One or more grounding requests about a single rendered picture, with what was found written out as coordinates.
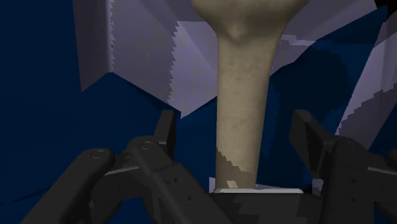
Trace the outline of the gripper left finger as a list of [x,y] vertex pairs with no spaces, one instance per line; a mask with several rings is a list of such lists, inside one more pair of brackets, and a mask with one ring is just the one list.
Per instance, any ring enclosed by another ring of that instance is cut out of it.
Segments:
[[120,154],[78,155],[21,224],[106,224],[123,201],[142,198],[153,224],[233,224],[182,164],[172,160],[176,117],[162,112],[151,136]]

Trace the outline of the beige bone-shaped object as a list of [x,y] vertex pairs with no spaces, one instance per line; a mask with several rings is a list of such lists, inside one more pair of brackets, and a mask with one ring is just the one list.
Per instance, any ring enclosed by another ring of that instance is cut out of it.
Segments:
[[310,0],[192,0],[218,41],[215,188],[254,188],[270,71],[280,38]]

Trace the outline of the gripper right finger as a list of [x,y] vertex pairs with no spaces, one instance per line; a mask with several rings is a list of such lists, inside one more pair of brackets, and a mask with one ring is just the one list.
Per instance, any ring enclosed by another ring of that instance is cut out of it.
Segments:
[[289,141],[313,178],[322,179],[319,224],[397,224],[397,162],[328,132],[308,111],[293,113]]

